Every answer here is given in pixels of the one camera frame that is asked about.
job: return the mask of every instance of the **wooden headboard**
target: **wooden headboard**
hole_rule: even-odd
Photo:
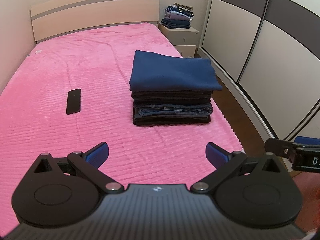
[[[50,0],[31,8],[35,40],[110,25],[159,20],[159,0]]]

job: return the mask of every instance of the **pink blanket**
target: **pink blanket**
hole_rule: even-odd
[[[186,183],[214,171],[205,146],[242,146],[213,104],[211,123],[136,127],[129,79],[135,50],[180,57],[154,26],[121,25],[77,32],[38,44],[0,96],[0,234],[17,225],[11,195],[42,152],[54,157],[101,141],[100,170],[128,183]],[[81,88],[81,112],[66,115],[69,90]]]

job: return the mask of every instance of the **smartphone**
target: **smartphone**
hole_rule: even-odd
[[[74,89],[68,92],[67,99],[67,114],[74,114],[80,112],[80,98],[81,98],[81,89]]]

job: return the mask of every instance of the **white logo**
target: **white logo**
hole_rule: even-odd
[[[154,190],[155,192],[159,192],[159,191],[161,191],[161,190],[162,190],[162,188],[161,188],[161,187],[159,187],[159,186],[157,186],[157,187],[154,187],[154,188],[153,188],[153,190]]]

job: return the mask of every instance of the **wooden nightstand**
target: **wooden nightstand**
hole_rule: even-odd
[[[195,28],[169,29],[159,23],[159,30],[183,57],[194,57],[199,32]]]

